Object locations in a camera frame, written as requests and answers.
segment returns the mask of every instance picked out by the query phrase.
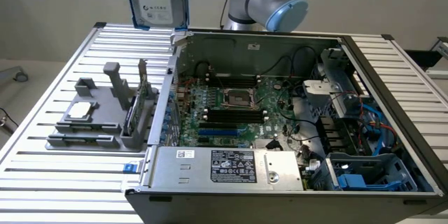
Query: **slotted aluminum platform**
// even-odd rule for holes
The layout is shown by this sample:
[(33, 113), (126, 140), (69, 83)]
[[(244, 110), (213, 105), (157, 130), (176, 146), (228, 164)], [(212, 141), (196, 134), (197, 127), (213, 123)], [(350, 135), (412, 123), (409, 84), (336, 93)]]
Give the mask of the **slotted aluminum platform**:
[(448, 97), (394, 41), (353, 37), (410, 121), (448, 168)]
[[(138, 82), (137, 61), (148, 60), (148, 79), (160, 88), (168, 60), (170, 30), (134, 30), (108, 24), (92, 29), (61, 73), (0, 151), (0, 223), (141, 223), (121, 193), (122, 164), (144, 158), (140, 153), (70, 152), (45, 149), (45, 137), (74, 96), (78, 77), (109, 86), (102, 65), (120, 63), (129, 86)], [(428, 135), (430, 128), (445, 134), (448, 117), (440, 95), (394, 45), (374, 35), (352, 35), (398, 102), (406, 109), (438, 157), (448, 161), (444, 137)], [(136, 182), (137, 175), (126, 180)], [(408, 219), (401, 224), (445, 223), (437, 219)]]

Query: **capacitor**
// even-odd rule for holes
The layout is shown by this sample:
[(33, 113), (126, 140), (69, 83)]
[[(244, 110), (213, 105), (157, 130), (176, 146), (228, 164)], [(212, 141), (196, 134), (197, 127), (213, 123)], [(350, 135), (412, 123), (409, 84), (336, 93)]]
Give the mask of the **capacitor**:
[(293, 133), (297, 134), (300, 131), (300, 125), (297, 124), (296, 127), (293, 127)]
[(288, 126), (286, 125), (282, 125), (282, 136), (286, 136), (288, 135)]
[(281, 89), (281, 85), (280, 85), (280, 84), (274, 84), (274, 85), (273, 85), (273, 90), (277, 90), (277, 91), (278, 91), (280, 89)]
[(282, 108), (285, 107), (285, 101), (284, 100), (278, 100), (277, 101), (277, 105), (278, 105), (278, 108), (282, 110)]

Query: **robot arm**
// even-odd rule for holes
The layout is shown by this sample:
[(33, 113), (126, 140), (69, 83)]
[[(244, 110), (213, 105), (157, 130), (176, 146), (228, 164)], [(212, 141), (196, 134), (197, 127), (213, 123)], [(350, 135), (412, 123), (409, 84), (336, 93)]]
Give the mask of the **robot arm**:
[(308, 11), (306, 0), (229, 0), (226, 30), (257, 30), (256, 23), (268, 31), (296, 29)]

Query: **white wall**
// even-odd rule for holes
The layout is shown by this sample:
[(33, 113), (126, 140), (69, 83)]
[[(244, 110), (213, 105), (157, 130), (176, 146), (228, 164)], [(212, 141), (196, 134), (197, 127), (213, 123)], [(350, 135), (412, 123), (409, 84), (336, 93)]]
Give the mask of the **white wall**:
[[(54, 77), (65, 66), (64, 62), (48, 62), (36, 60), (2, 60), (0, 69), (21, 65), (26, 69), (28, 81), (2, 81), (0, 86), (0, 107), (4, 108), (16, 121), (21, 123), (29, 110), (34, 106), (40, 96), (48, 89)], [(9, 139), (9, 136), (0, 131), (0, 149)]]
[[(392, 34), (425, 49), (448, 36), (446, 0), (309, 0), (298, 30)], [(217, 27), (224, 0), (189, 0), (190, 26)], [(0, 0), (0, 58), (66, 60), (93, 23), (129, 23), (128, 0)]]

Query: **black cable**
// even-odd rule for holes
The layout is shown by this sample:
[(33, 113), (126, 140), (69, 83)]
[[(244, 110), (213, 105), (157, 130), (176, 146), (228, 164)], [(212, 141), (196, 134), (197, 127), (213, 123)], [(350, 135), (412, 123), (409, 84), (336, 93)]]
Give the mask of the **black cable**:
[(221, 19), (218, 20), (218, 27), (220, 27), (221, 30), (222, 30), (222, 28), (224, 28), (224, 25), (222, 25), (222, 17), (224, 17), (224, 10), (225, 10), (225, 6), (226, 6), (226, 1), (228, 1), (228, 0), (225, 0), (225, 2), (224, 2), (224, 6), (222, 6)]
[[(285, 89), (282, 90), (281, 94), (278, 95), (277, 102), (276, 102), (276, 106), (278, 106), (280, 98), (281, 98), (281, 96), (282, 96), (282, 94), (285, 93), (286, 90), (288, 90), (288, 89), (285, 88)], [(288, 120), (292, 120), (292, 121), (294, 121), (294, 122), (305, 122), (305, 123), (309, 123), (309, 124), (312, 124), (313, 126), (316, 126), (316, 123), (313, 123), (313, 122), (309, 121), (309, 120), (304, 120), (304, 119), (293, 119), (293, 118), (285, 116), (284, 113), (281, 112), (281, 109), (280, 109), (278, 107), (277, 107), (277, 110), (278, 110), (278, 114), (282, 116), (282, 118), (285, 118), (285, 119), (288, 119)]]
[(384, 127), (384, 126), (386, 126), (386, 125), (380, 125), (380, 128), (386, 129), (388, 131), (390, 131), (390, 133), (393, 135), (393, 145), (397, 145), (398, 144), (397, 133), (393, 131), (392, 128), (389, 128), (390, 126), (389, 127)]
[(278, 58), (277, 62), (273, 64), (273, 66), (269, 67), (262, 73), (260, 73), (260, 75), (264, 75), (265, 73), (268, 73), (268, 72), (269, 72), (269, 71), (278, 65), (280, 61), (281, 61), (284, 58), (288, 58), (289, 61), (290, 61), (290, 57), (286, 56), (286, 55), (282, 55), (282, 56)]
[(276, 149), (276, 148), (278, 148), (280, 151), (284, 150), (284, 149), (282, 149), (282, 146), (280, 145), (278, 140), (276, 140), (276, 139), (273, 139), (273, 140), (266, 144), (265, 147), (266, 147), (268, 150), (273, 150), (273, 149)]
[(314, 152), (309, 152), (309, 157), (316, 156), (318, 158), (318, 161), (322, 162), (324, 158)]
[(312, 137), (308, 137), (305, 139), (296, 139), (294, 137), (292, 137), (292, 131), (294, 130), (294, 127), (289, 130), (289, 133), (288, 133), (288, 138), (290, 138), (292, 140), (297, 141), (297, 142), (302, 142), (302, 141), (308, 141), (313, 138), (317, 138), (320, 136), (312, 136)]
[(362, 124), (362, 127), (365, 127), (366, 128), (366, 122), (361, 119), (361, 118), (354, 118), (356, 119), (356, 121), (358, 121), (361, 124)]
[(266, 97), (268, 95), (265, 95), (254, 104), (258, 104)]
[(290, 59), (290, 74), (294, 73), (294, 63), (293, 63), (294, 61), (293, 61), (293, 60), (296, 59), (297, 52), (298, 52), (301, 49), (304, 49), (304, 48), (310, 49), (310, 51), (312, 51), (313, 54), (314, 54), (316, 64), (318, 64), (318, 54), (317, 54), (314, 48), (312, 48), (310, 46), (301, 46), (301, 47), (298, 47), (298, 48), (294, 50), (294, 53), (292, 54), (292, 59)]
[(196, 72), (197, 72), (197, 67), (200, 66), (200, 64), (206, 64), (208, 66), (210, 66), (210, 63), (206, 60), (200, 60), (198, 62), (196, 62), (194, 65), (194, 71), (193, 71), (193, 77), (196, 77)]
[(12, 121), (12, 123), (16, 125), (16, 127), (18, 127), (18, 124), (14, 122), (14, 120), (10, 118), (8, 112), (5, 111), (4, 108), (0, 107), (0, 110), (2, 110), (2, 112), (5, 113), (6, 117), (9, 118), (9, 120)]

